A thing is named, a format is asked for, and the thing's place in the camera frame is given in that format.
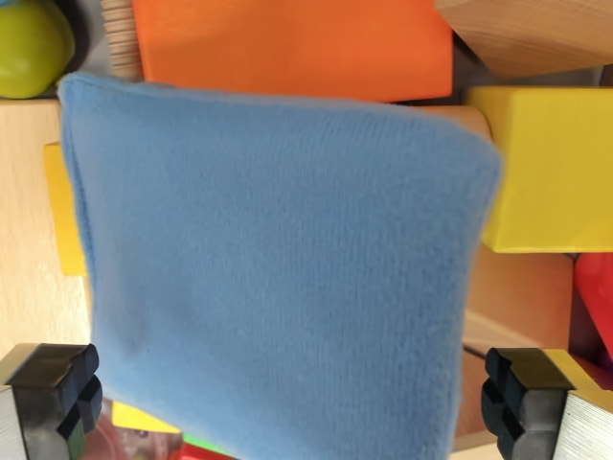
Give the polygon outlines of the black silver gripper left finger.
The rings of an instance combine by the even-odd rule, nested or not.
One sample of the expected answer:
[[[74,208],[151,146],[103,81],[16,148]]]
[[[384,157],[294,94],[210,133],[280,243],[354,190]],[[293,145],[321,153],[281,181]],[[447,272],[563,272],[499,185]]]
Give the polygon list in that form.
[[[21,343],[1,359],[1,457],[80,459],[102,411],[92,344]]]

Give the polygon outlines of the black silver gripper right finger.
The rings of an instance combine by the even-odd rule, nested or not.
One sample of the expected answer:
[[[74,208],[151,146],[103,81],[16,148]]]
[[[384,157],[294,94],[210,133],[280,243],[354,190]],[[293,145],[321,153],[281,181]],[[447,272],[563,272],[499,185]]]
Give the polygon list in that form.
[[[612,457],[612,372],[565,350],[491,348],[484,423],[505,459]]]

